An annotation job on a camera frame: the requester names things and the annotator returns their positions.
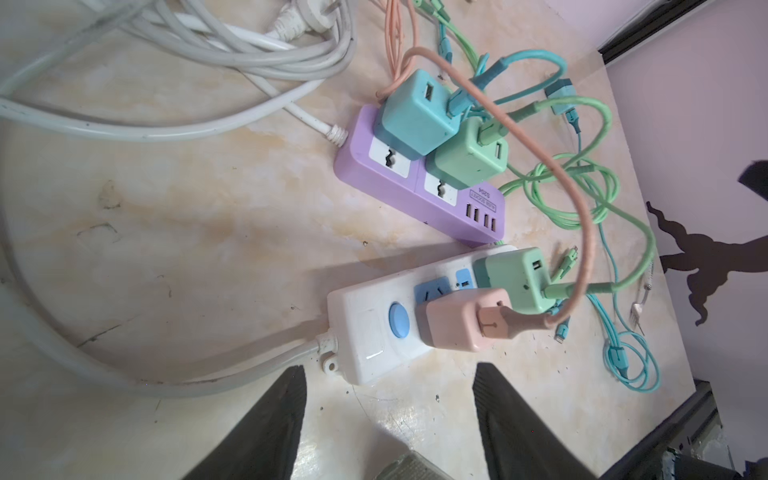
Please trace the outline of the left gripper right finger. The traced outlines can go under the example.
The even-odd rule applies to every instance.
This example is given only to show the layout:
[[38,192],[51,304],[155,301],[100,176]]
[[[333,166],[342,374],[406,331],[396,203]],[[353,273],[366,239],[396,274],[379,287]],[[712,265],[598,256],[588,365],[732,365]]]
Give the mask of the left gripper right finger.
[[594,477],[496,366],[487,362],[477,365],[472,391],[491,479]]

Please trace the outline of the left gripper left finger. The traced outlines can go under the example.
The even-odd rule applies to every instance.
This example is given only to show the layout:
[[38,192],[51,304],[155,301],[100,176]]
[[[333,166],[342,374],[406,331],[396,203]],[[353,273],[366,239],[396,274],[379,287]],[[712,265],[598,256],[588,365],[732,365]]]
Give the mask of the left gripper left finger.
[[289,479],[300,443],[307,382],[287,368],[188,479]]

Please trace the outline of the pink charger plug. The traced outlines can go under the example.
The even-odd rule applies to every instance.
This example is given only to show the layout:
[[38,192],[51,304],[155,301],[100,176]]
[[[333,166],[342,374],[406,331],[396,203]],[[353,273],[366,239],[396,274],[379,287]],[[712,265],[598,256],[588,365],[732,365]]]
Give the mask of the pink charger plug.
[[416,307],[421,337],[437,349],[479,352],[507,338],[511,311],[501,288],[457,290]]

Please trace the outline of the light green charger plug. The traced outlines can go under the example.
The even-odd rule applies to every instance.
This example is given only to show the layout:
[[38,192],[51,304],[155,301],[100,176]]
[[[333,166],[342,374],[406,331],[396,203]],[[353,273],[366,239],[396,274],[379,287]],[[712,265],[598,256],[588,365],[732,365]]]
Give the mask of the light green charger plug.
[[543,294],[551,277],[537,247],[491,254],[476,260],[473,271],[479,288],[504,289],[511,308],[518,313],[541,314],[556,304],[556,300]]
[[508,162],[508,142],[499,136],[482,140],[483,124],[478,117],[463,121],[456,135],[428,155],[427,172],[457,190],[503,173]]

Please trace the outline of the dark teal charger plug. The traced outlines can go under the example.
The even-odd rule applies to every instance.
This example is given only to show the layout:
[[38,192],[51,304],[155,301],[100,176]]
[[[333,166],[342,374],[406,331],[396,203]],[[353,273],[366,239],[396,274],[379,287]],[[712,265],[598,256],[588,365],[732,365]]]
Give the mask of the dark teal charger plug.
[[[547,86],[544,89],[544,92],[547,99],[562,99],[577,95],[573,83],[569,78],[560,78],[556,80],[551,85]],[[574,104],[557,104],[552,106],[551,110],[554,115],[564,116],[567,123],[573,128],[577,135],[581,133],[579,115],[576,112],[576,106]]]

